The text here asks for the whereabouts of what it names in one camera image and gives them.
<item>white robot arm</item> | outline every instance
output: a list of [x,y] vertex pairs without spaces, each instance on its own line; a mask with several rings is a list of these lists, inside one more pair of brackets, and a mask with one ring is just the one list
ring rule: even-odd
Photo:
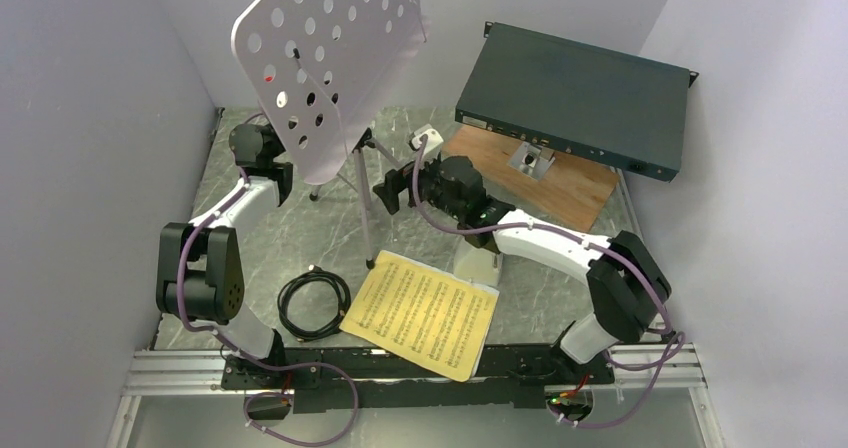
[[[417,195],[451,215],[457,228],[440,229],[465,236],[474,248],[528,258],[585,284],[594,312],[572,323],[557,340],[565,355],[563,369],[574,373],[598,369],[606,364],[604,350],[641,339],[671,289],[636,235],[626,231],[613,238],[589,235],[536,219],[489,196],[468,158],[442,159],[441,144],[442,138],[429,125],[413,135],[410,146],[420,155],[417,187],[413,186],[414,161],[389,171],[383,183],[374,187],[389,213],[399,209],[398,196],[408,190],[410,206]],[[422,215],[436,225],[423,210]],[[642,281],[633,274],[634,268],[643,275]],[[645,283],[650,283],[652,293]]]
[[[244,302],[244,275],[239,238],[282,205],[291,192],[290,163],[274,163],[284,149],[269,126],[242,124],[230,135],[230,147],[242,177],[230,193],[188,223],[169,223],[159,238],[156,303],[163,313],[179,316],[177,285],[180,259],[206,256],[204,270],[186,269],[183,292],[186,315],[194,326],[211,326],[241,351],[266,359],[279,334],[262,323]],[[199,230],[191,246],[190,234]]]

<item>marble floor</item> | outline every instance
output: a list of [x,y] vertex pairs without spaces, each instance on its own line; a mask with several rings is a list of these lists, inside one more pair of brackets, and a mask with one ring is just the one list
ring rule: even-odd
[[[224,111],[215,136],[203,179],[197,189],[194,213],[199,214],[215,204],[235,184],[237,173],[227,147],[230,131],[250,110]],[[374,134],[402,163],[411,159],[406,146],[411,133],[430,123],[448,139],[459,128],[453,121],[452,107],[388,107],[375,120]],[[392,166],[376,150],[366,150],[370,185],[380,181]],[[353,160],[348,160],[342,173],[355,180]],[[552,217],[530,206],[492,183],[489,192],[506,202],[546,221]],[[326,185],[318,201],[309,200],[310,187],[295,176],[292,194],[276,211],[245,237],[239,236],[241,260],[247,284],[245,303],[266,324],[275,326],[287,346],[299,343],[280,325],[276,299],[280,288],[290,279],[306,271],[311,264],[335,272],[350,285],[353,296],[368,270],[362,240],[359,205],[356,193],[341,181]],[[443,223],[446,215],[434,212]],[[459,239],[431,228],[412,209],[402,208],[390,216],[374,197],[370,233],[375,250],[389,250],[440,269],[450,270],[451,257]],[[592,227],[595,234],[615,235],[620,230],[633,231],[622,186],[607,201]],[[500,297],[487,343],[551,343],[573,320],[591,310],[588,289],[570,277],[534,261],[505,257]],[[290,306],[290,318],[299,326],[314,329],[334,316],[336,298],[329,287],[321,284],[297,292]],[[306,343],[310,347],[370,346],[357,337],[340,333],[324,340]],[[159,326],[156,349],[215,349],[219,344],[208,334],[188,333],[176,317],[166,315]]]

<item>paper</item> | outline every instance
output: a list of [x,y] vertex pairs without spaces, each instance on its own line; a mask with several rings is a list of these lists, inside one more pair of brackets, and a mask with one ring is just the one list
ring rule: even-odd
[[380,252],[341,329],[456,381],[477,367],[497,290]]

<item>coiled black cable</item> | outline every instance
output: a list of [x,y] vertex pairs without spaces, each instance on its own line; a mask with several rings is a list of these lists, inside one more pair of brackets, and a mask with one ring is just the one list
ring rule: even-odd
[[[336,312],[336,316],[321,328],[314,331],[304,330],[289,320],[289,302],[291,302],[292,296],[294,296],[297,290],[316,281],[324,282],[333,288],[336,292],[336,297],[339,300],[339,310]],[[321,338],[326,338],[341,331],[339,330],[339,325],[342,324],[342,320],[349,309],[350,288],[348,288],[347,283],[345,283],[341,276],[329,271],[324,271],[320,267],[314,265],[310,266],[309,271],[306,273],[286,283],[280,290],[280,294],[277,295],[277,310],[280,315],[280,323],[283,324],[283,327],[288,330],[289,333],[297,338],[297,341],[301,342],[320,340]]]

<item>purple cable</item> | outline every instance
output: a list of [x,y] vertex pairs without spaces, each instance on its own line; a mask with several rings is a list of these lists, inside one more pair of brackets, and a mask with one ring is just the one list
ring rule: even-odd
[[[233,206],[242,197],[242,195],[244,195],[244,193],[247,191],[247,188],[246,188],[247,182],[248,182],[247,174],[244,172],[243,169],[241,169],[241,167],[239,167],[239,172],[240,172],[241,177],[244,179],[245,184],[242,185],[242,187],[239,190],[235,191],[221,205],[221,207],[216,211],[223,212],[223,211],[227,210],[228,208]],[[198,332],[202,332],[202,331],[212,332],[213,336],[215,336],[215,338],[217,338],[218,341],[220,341],[223,345],[228,347],[230,350],[235,351],[235,352],[239,352],[240,355],[243,358],[245,358],[246,360],[250,361],[251,363],[253,363],[254,365],[256,365],[260,368],[264,368],[264,369],[269,370],[269,371],[283,372],[283,371],[297,370],[297,369],[301,369],[301,368],[321,367],[321,368],[326,368],[328,370],[335,371],[336,373],[341,375],[341,377],[344,378],[345,381],[348,382],[348,384],[350,384],[350,389],[353,392],[353,410],[350,414],[350,420],[348,420],[347,425],[345,425],[345,427],[337,435],[333,436],[332,438],[330,438],[328,440],[318,441],[318,442],[295,440],[294,438],[289,438],[285,435],[277,433],[274,430],[269,430],[266,427],[264,427],[264,426],[262,426],[262,425],[260,425],[260,424],[258,424],[255,421],[250,419],[250,415],[247,412],[247,407],[248,407],[248,405],[250,405],[250,403],[254,399],[258,398],[260,395],[262,395],[263,397],[279,396],[279,397],[283,398],[284,396],[280,396],[279,393],[265,392],[265,393],[260,393],[259,395],[254,395],[247,400],[247,403],[245,403],[245,407],[244,407],[244,416],[245,416],[245,419],[247,419],[248,424],[250,426],[258,429],[262,433],[271,435],[274,438],[277,438],[278,440],[285,441],[286,443],[291,443],[291,444],[297,445],[297,446],[307,446],[307,447],[325,446],[325,445],[329,445],[331,443],[335,443],[336,441],[340,440],[343,436],[345,436],[351,430],[351,428],[353,428],[353,422],[356,420],[356,415],[359,413],[359,393],[357,393],[357,391],[356,391],[356,384],[354,383],[353,379],[347,373],[345,373],[344,371],[342,371],[340,368],[338,368],[336,366],[330,365],[328,363],[321,363],[321,362],[298,363],[298,364],[295,364],[295,365],[288,365],[288,366],[268,365],[266,363],[263,363],[262,361],[260,361],[256,357],[254,357],[253,355],[239,350],[239,348],[233,342],[228,340],[224,335],[221,335],[220,333],[218,333],[218,331],[215,330],[214,327],[212,327],[212,326],[194,326],[188,320],[188,316],[186,315],[186,309],[185,309],[185,275],[186,275],[186,269],[187,269],[186,266],[188,264],[188,254],[189,254],[189,251],[191,251],[192,244],[194,244],[194,241],[200,235],[200,232],[203,231],[204,228],[209,226],[214,220],[215,220],[215,214],[212,213],[209,216],[207,216],[205,219],[203,219],[200,223],[198,223],[194,227],[194,230],[192,230],[192,232],[189,234],[188,238],[186,239],[185,245],[183,246],[183,249],[180,252],[180,265],[177,269],[177,311],[179,313],[180,321],[183,324],[183,328],[185,328],[186,331],[190,331],[192,333],[198,333]]]
[[[427,146],[427,135],[422,135],[420,140],[421,140],[421,146],[422,147]],[[424,150],[419,149],[418,154],[415,157],[415,165],[413,166],[413,169],[412,169],[412,197],[415,200],[415,208],[418,210],[418,212],[421,214],[421,216],[424,218],[424,220],[426,220],[427,223],[429,223],[430,226],[432,226],[433,228],[436,228],[437,230],[443,231],[445,233],[450,233],[450,234],[453,234],[453,235],[462,235],[462,236],[479,235],[479,234],[482,234],[482,233],[489,233],[489,232],[493,232],[493,231],[505,230],[505,229],[510,229],[510,228],[525,228],[525,229],[543,230],[543,231],[548,231],[548,232],[551,232],[551,233],[556,233],[556,234],[563,236],[566,239],[569,239],[569,240],[571,240],[571,241],[573,241],[577,244],[582,243],[583,240],[579,236],[574,235],[574,234],[572,234],[572,233],[570,233],[570,232],[568,232],[568,231],[566,231],[566,230],[564,230],[564,229],[562,229],[558,226],[552,226],[552,225],[546,225],[546,224],[533,225],[533,227],[531,228],[530,225],[528,225],[527,223],[504,223],[504,224],[501,224],[501,225],[487,226],[487,227],[484,227],[484,228],[474,228],[474,229],[469,229],[469,230],[460,230],[458,228],[452,228],[452,227],[449,227],[449,226],[440,225],[438,221],[433,219],[433,217],[431,217],[427,213],[427,211],[424,208],[424,205],[421,203],[421,196],[418,193],[418,172],[421,170],[421,163],[422,163],[423,158],[424,158]],[[651,333],[658,333],[658,334],[667,334],[667,333],[672,332],[673,330],[672,330],[672,327],[671,327],[672,326],[671,325],[671,318],[668,315],[668,311],[665,309],[665,306],[663,306],[662,301],[660,300],[659,296],[657,296],[657,293],[654,290],[653,285],[651,285],[651,283],[648,281],[648,279],[645,278],[645,275],[642,274],[641,270],[639,270],[639,268],[637,268],[636,265],[631,263],[630,260],[628,260],[624,256],[616,253],[615,251],[610,250],[609,248],[605,248],[603,246],[599,246],[599,245],[596,245],[594,243],[589,243],[589,248],[591,248],[595,251],[598,251],[598,252],[600,252],[600,253],[602,253],[606,256],[609,256],[610,258],[613,258],[614,260],[621,263],[627,269],[627,271],[629,271],[631,274],[633,274],[633,276],[636,277],[636,279],[639,281],[639,283],[645,289],[645,292],[648,294],[648,297],[654,303],[654,306],[656,306],[657,312],[660,314],[660,317],[663,319],[663,322],[665,323],[665,327],[662,330],[648,330],[648,331],[650,331]],[[647,399],[648,394],[650,394],[651,390],[654,388],[654,384],[656,383],[657,378],[659,377],[659,373],[660,373],[660,370],[662,369],[663,364],[665,362],[667,362],[669,359],[671,359],[672,357],[674,357],[674,355],[679,353],[681,349],[683,349],[683,344],[685,343],[685,339],[686,339],[686,335],[682,331],[677,332],[674,336],[672,336],[672,338],[669,340],[668,344],[666,344],[666,347],[665,347],[665,350],[663,350],[662,356],[660,356],[660,358],[657,361],[652,362],[652,363],[648,363],[648,364],[645,364],[645,365],[622,365],[621,363],[613,361],[612,358],[609,356],[609,353],[605,352],[604,356],[607,358],[607,360],[610,362],[610,364],[612,364],[613,366],[616,366],[618,368],[621,368],[621,369],[624,369],[624,370],[629,370],[629,371],[643,371],[643,370],[646,370],[646,369],[649,369],[649,368],[656,367],[656,372],[654,373],[654,376],[651,379],[651,382],[645,388],[645,391],[639,397],[639,401],[636,402],[636,404],[633,406],[633,408],[626,415],[622,416],[618,420],[610,421],[610,422],[607,422],[607,423],[595,423],[595,424],[592,424],[592,423],[585,424],[584,423],[584,424],[578,424],[577,426],[580,426],[580,427],[583,427],[583,428],[590,428],[590,429],[591,428],[608,428],[608,427],[612,427],[612,426],[617,426],[621,423],[624,423],[628,419],[630,419],[630,417],[633,416],[633,414],[642,406],[642,404]],[[676,340],[680,340],[680,341],[677,342],[676,346],[672,350],[672,344],[674,344]]]
[[264,111],[260,111],[259,113],[255,113],[255,114],[253,114],[253,115],[250,115],[250,116],[249,116],[246,120],[244,120],[244,121],[242,122],[242,124],[250,123],[251,121],[253,121],[253,120],[255,120],[255,119],[259,118],[260,116],[265,116],[265,112],[264,112]]
[[[230,340],[225,338],[223,335],[217,334],[217,335],[215,335],[215,338],[217,338],[218,341],[223,343],[224,346],[226,346],[230,350],[238,351],[238,347],[236,347]],[[344,378],[344,380],[347,381],[347,383],[350,385],[350,391],[353,393],[353,410],[350,413],[350,419],[347,421],[347,424],[335,436],[333,436],[333,437],[331,437],[327,440],[324,440],[324,441],[314,441],[314,442],[312,442],[312,441],[295,440],[294,438],[289,438],[289,437],[282,435],[282,434],[280,434],[280,433],[278,433],[274,430],[269,430],[268,428],[265,428],[264,426],[260,425],[259,423],[256,423],[255,421],[253,421],[250,418],[250,414],[248,413],[247,408],[248,408],[248,406],[250,406],[250,403],[252,403],[253,400],[255,400],[257,398],[269,398],[269,397],[285,398],[285,399],[289,398],[287,395],[282,394],[282,393],[263,392],[263,393],[258,393],[256,395],[253,395],[253,396],[251,396],[250,398],[247,399],[247,403],[244,404],[244,418],[245,418],[245,420],[247,420],[247,422],[248,422],[248,424],[250,424],[250,426],[260,430],[261,432],[263,432],[265,434],[271,435],[271,436],[273,436],[274,438],[276,438],[280,441],[285,441],[286,443],[291,443],[291,444],[297,445],[297,446],[309,446],[309,447],[326,446],[326,445],[330,445],[332,443],[335,443],[335,442],[339,441],[340,439],[342,439],[342,437],[344,437],[353,428],[353,422],[356,421],[356,416],[359,413],[359,393],[357,393],[357,391],[356,391],[356,384],[354,383],[353,378],[351,378],[350,375],[345,373],[341,368],[334,366],[334,365],[331,365],[329,363],[321,363],[321,362],[297,363],[297,364],[288,365],[288,366],[274,366],[274,365],[269,365],[267,363],[263,363],[262,361],[260,361],[259,359],[257,359],[256,357],[254,357],[253,355],[251,355],[249,353],[240,352],[240,356],[242,356],[244,359],[250,361],[254,365],[256,365],[260,368],[266,369],[268,371],[283,372],[283,371],[298,370],[298,369],[301,369],[301,368],[312,368],[312,367],[326,368],[328,370],[335,371],[342,378]]]

